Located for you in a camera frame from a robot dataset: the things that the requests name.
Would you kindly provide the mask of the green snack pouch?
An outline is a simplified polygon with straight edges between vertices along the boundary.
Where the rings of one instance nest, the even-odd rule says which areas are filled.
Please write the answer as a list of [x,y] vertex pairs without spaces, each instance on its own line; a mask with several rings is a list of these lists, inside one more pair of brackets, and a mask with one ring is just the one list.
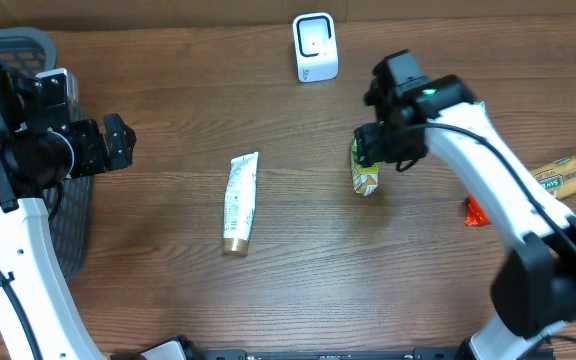
[[357,155],[357,141],[353,139],[350,150],[350,168],[354,191],[364,197],[372,194],[379,184],[380,162],[369,167],[359,164]]

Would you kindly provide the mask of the white cream tube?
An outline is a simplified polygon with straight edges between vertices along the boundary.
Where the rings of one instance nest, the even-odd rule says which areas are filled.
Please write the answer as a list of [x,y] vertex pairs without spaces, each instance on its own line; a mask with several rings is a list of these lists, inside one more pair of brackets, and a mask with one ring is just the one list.
[[223,253],[246,256],[256,210],[257,169],[259,153],[231,160],[225,190]]

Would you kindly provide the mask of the orange noodle package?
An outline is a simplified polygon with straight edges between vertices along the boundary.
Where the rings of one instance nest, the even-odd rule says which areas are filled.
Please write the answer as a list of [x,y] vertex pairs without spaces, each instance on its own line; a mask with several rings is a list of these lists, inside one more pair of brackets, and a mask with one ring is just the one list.
[[[558,200],[576,194],[576,154],[555,160],[542,167],[530,170],[531,176],[553,197]],[[494,180],[493,185],[505,192],[512,186],[517,187],[512,176],[504,175],[501,180]],[[480,227],[490,224],[490,219],[484,211],[479,199],[473,195],[467,198],[465,225]]]

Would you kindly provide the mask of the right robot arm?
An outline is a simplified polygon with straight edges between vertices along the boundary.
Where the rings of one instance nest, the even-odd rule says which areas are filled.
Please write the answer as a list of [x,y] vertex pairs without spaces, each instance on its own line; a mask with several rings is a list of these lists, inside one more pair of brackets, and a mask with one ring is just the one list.
[[354,161],[406,171],[429,154],[458,176],[498,232],[506,259],[493,317],[459,346],[417,359],[542,359],[542,345],[576,321],[576,215],[529,173],[455,75],[432,79],[402,50],[372,71],[364,102],[376,119],[354,132]]

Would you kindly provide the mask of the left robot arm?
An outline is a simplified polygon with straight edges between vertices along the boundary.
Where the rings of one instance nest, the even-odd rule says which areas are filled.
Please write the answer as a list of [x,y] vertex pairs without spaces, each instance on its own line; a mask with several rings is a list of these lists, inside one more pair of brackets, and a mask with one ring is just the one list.
[[54,251],[46,189],[127,168],[135,132],[109,114],[73,120],[69,74],[0,64],[0,333],[13,359],[101,359]]

